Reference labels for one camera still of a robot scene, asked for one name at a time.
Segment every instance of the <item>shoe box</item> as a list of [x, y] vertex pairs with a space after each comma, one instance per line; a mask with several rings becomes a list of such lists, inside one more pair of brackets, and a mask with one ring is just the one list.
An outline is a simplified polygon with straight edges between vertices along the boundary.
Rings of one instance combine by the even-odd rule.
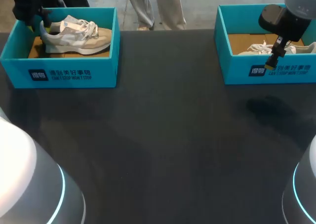
[[[274, 44], [277, 36], [258, 23], [265, 4], [220, 5], [217, 9], [214, 39], [225, 84], [316, 82], [316, 54], [286, 54], [279, 57], [273, 71], [264, 68], [270, 55], [238, 55], [251, 44]], [[316, 21], [294, 45], [316, 41]]]
[[47, 54], [40, 39], [40, 18], [32, 32], [17, 21], [0, 57], [15, 88], [115, 87], [119, 63], [120, 32], [115, 8], [54, 8], [49, 18], [60, 22], [67, 15], [95, 22], [112, 30], [110, 48], [94, 55]]

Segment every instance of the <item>white sneaker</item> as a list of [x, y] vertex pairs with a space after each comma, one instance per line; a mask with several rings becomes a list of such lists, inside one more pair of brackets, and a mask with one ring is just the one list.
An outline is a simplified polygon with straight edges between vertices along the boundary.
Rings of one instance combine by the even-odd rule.
[[68, 15], [63, 21], [52, 23], [49, 34], [40, 23], [40, 36], [46, 45], [46, 53], [78, 52], [82, 55], [94, 54], [111, 44], [112, 31], [98, 28], [94, 22], [87, 22]]
[[[267, 45], [264, 41], [263, 44], [252, 44], [248, 50], [251, 51], [245, 51], [238, 55], [269, 55], [271, 54], [273, 45]], [[287, 54], [296, 54], [296, 47], [294, 45], [289, 45], [285, 48], [285, 51]]]
[[296, 48], [296, 54], [316, 54], [316, 42], [313, 42], [312, 44], [307, 46], [299, 46], [293, 44], [290, 44], [290, 46]]

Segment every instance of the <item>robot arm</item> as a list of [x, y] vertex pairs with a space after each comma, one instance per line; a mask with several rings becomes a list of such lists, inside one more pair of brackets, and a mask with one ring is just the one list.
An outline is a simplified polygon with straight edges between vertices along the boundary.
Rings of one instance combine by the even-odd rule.
[[278, 57], [284, 57], [286, 43], [299, 41], [312, 19], [316, 19], [316, 0], [285, 0], [286, 8], [267, 5], [259, 18], [259, 25], [279, 37], [272, 47], [272, 55], [265, 67], [273, 70]]
[[39, 15], [43, 19], [46, 28], [50, 27], [51, 21], [48, 18], [50, 11], [42, 8], [40, 0], [14, 0], [14, 2], [15, 6], [12, 11], [15, 18], [25, 22], [32, 31], [35, 30], [35, 15]]

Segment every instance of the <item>shoe sole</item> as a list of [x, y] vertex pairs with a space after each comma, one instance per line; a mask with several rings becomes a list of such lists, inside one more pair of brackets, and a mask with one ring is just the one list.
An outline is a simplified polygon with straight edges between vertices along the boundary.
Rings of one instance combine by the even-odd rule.
[[81, 55], [92, 55], [92, 54], [100, 52], [101, 50], [106, 49], [110, 45], [111, 44], [109, 43], [95, 49], [81, 49], [81, 48], [77, 48], [74, 46], [67, 46], [67, 45], [46, 45], [45, 52], [46, 53], [77, 52]]

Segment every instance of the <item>white trousers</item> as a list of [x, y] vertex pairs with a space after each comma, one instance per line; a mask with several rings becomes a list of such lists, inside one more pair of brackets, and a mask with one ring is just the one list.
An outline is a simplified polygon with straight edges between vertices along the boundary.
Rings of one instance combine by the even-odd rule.
[[[140, 27], [151, 28], [154, 24], [153, 8], [149, 0], [130, 0], [137, 16]], [[180, 0], [157, 0], [159, 14], [166, 30], [183, 30], [186, 20], [183, 16]]]

